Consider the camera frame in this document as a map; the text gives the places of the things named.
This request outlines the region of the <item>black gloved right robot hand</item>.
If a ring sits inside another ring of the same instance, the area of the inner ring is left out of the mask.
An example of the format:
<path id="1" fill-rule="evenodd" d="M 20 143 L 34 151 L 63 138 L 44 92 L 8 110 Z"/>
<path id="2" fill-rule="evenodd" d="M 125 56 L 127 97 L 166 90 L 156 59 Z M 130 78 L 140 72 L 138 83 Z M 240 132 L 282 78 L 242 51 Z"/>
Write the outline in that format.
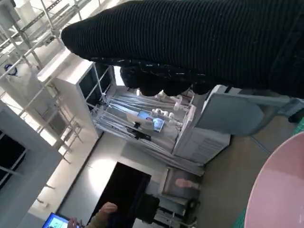
<path id="1" fill-rule="evenodd" d="M 304 96 L 301 0 L 133 0 L 65 27 L 73 54 L 145 96 L 216 85 Z"/>

